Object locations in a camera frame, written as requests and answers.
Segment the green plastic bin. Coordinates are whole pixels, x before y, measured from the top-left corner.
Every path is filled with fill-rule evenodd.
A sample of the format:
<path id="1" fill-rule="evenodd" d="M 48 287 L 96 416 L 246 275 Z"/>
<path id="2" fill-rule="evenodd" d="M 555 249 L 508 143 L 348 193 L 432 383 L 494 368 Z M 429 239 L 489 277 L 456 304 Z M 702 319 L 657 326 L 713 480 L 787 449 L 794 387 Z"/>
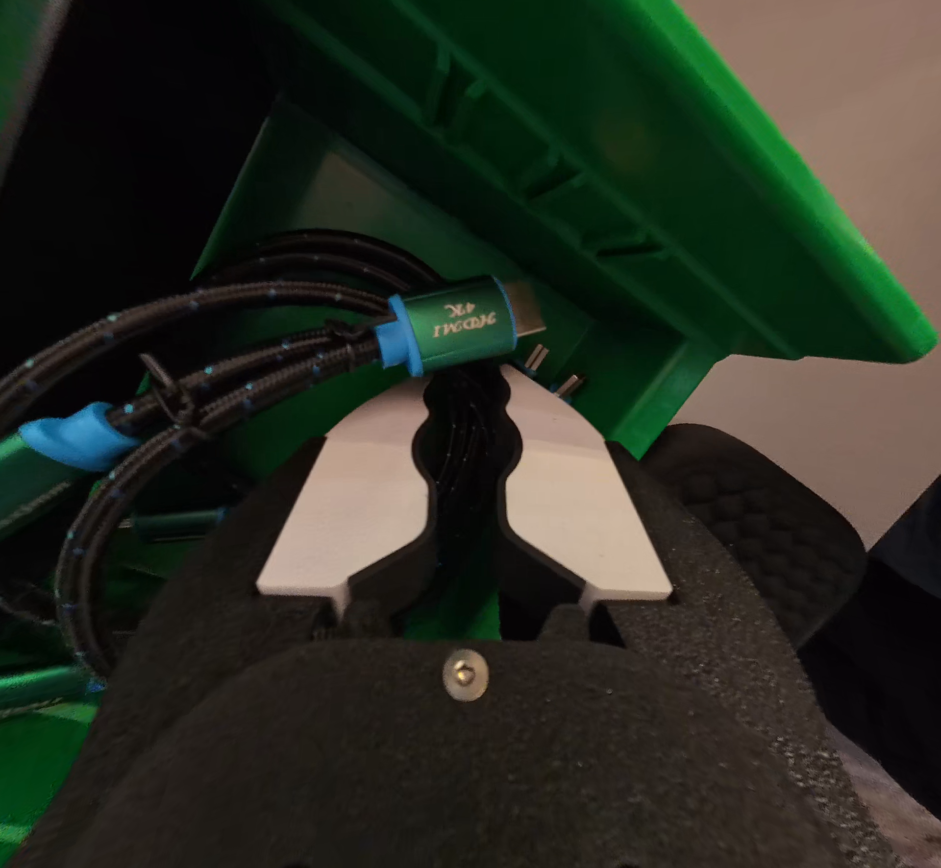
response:
<path id="1" fill-rule="evenodd" d="M 50 2 L 2 0 L 2 129 Z M 922 310 L 672 0 L 244 3 L 274 102 L 187 285 L 159 298 L 277 234 L 338 229 L 448 284 L 525 284 L 545 327 L 464 368 L 472 384 L 360 368 L 171 464 L 102 560 L 107 679 L 2 611 L 2 866 L 900 866 L 802 648 L 641 460 L 722 359 L 905 365 L 937 344 Z M 176 326 L 26 418 L 129 401 L 140 355 L 180 378 L 329 316 L 359 321 Z M 536 343 L 585 373 L 570 406 L 607 442 L 667 600 L 500 592 L 500 368 Z M 428 589 L 258 592 L 324 437 L 380 395 L 429 410 Z M 96 484 L 2 545 L 2 598 L 51 615 Z"/>

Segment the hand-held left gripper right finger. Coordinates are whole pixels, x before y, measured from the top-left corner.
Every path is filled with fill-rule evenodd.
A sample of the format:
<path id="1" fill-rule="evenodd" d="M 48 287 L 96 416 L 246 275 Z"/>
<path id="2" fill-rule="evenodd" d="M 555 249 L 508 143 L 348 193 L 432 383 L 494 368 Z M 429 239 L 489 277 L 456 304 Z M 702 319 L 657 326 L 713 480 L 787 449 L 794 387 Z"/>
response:
<path id="1" fill-rule="evenodd" d="M 513 451 L 497 485 L 496 574 L 519 604 L 662 602 L 673 585 L 602 434 L 500 368 Z"/>

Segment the black flat panel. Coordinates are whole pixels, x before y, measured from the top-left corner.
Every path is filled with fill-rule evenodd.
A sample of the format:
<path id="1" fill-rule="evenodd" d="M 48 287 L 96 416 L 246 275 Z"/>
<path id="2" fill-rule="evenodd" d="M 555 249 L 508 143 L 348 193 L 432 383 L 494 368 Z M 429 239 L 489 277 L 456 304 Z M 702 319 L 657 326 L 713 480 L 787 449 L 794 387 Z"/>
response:
<path id="1" fill-rule="evenodd" d="M 51 0 L 2 129 L 2 368 L 187 285 L 274 102 L 244 0 Z"/>

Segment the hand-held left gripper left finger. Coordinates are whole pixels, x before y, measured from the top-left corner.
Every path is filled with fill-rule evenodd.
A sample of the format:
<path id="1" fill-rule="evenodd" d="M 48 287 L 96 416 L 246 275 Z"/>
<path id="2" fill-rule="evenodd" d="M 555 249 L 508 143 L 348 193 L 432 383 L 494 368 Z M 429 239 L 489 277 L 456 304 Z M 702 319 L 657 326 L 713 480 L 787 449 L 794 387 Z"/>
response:
<path id="1" fill-rule="evenodd" d="M 265 595 L 416 602 L 438 566 L 438 490 L 422 395 L 380 395 L 324 437 L 257 578 Z"/>

